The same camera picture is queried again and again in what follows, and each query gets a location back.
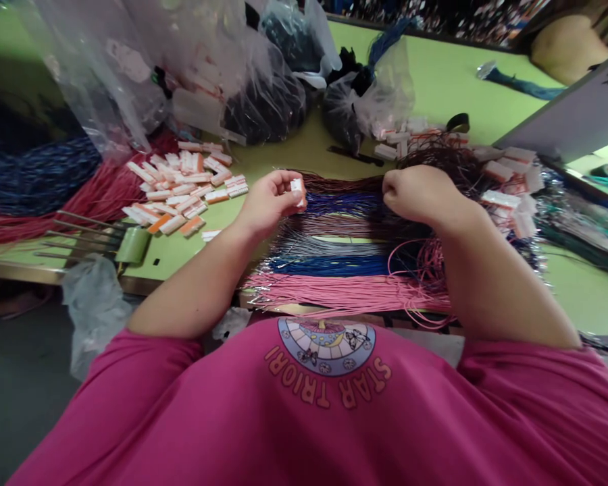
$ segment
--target printed graphic on shirt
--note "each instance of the printed graphic on shirt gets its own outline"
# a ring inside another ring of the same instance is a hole
[[[281,343],[263,359],[295,400],[347,410],[383,393],[392,369],[374,352],[376,332],[350,321],[278,320]]]
[[[376,343],[372,327],[350,321],[282,317],[278,327],[290,355],[323,376],[337,377],[358,369]]]

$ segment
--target wrist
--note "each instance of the wrist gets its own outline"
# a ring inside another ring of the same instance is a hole
[[[440,238],[456,238],[465,233],[477,231],[477,227],[490,223],[486,210],[476,201],[464,198],[449,215],[431,224]]]

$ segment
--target black tool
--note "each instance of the black tool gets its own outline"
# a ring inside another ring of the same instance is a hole
[[[349,157],[351,159],[363,162],[363,163],[373,163],[376,167],[382,167],[383,165],[385,165],[385,162],[383,162],[381,159],[377,159],[375,157],[370,157],[369,155],[362,155],[362,154],[358,154],[358,155],[354,155],[353,153],[349,152],[348,150],[343,149],[342,147],[338,147],[335,145],[330,146],[329,148],[326,149],[327,152],[331,152],[334,154],[338,154],[338,155],[344,155],[345,157]]]

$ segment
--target metal rod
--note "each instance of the metal rod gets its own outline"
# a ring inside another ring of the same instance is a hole
[[[92,261],[88,258],[84,258],[83,256],[59,255],[57,253],[34,252],[34,255],[45,258],[61,258],[63,260],[71,261]]]
[[[102,223],[101,221],[97,221],[96,219],[86,218],[85,216],[79,216],[79,215],[76,215],[74,213],[69,213],[67,211],[63,211],[62,209],[59,209],[57,211],[57,213],[65,215],[65,216],[72,216],[72,217],[75,217],[77,219],[82,219],[83,221],[87,221],[89,223],[98,224],[100,226],[111,227],[111,228],[113,228],[113,230],[115,229],[115,230],[119,230],[119,231],[126,231],[126,228],[122,228],[121,226],[115,226],[115,225],[108,224],[108,223]]]
[[[69,235],[69,234],[65,234],[65,233],[59,233],[59,232],[53,232],[51,230],[48,230],[45,232],[45,235],[47,236],[63,236],[64,238],[71,238],[73,240],[78,240],[78,241],[85,241],[88,243],[99,243],[102,244],[104,246],[113,246],[115,248],[119,248],[119,243],[110,243],[110,242],[104,242],[101,240],[91,240],[90,238],[83,238],[82,236],[73,236],[73,235]]]
[[[65,221],[59,221],[58,219],[55,219],[54,222],[58,223],[60,225],[63,225],[63,226],[73,227],[75,230],[87,231],[87,232],[96,233],[96,234],[103,234],[105,236],[109,236],[110,238],[119,238],[120,240],[123,239],[121,236],[114,236],[112,233],[106,233],[103,231],[99,231],[98,229],[87,228],[87,227],[83,227],[83,226],[79,226],[79,225],[74,225],[72,223],[66,223]]]
[[[116,253],[115,250],[97,250],[96,248],[86,248],[85,246],[72,246],[72,245],[64,245],[61,243],[52,243],[52,242],[43,242],[43,246],[52,246],[54,248],[67,248],[68,250],[85,251],[87,253],[95,253],[95,252]]]

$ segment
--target pink t-shirt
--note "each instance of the pink t-shirt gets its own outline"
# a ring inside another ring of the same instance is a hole
[[[123,331],[10,485],[608,485],[591,350],[280,318],[202,357]]]

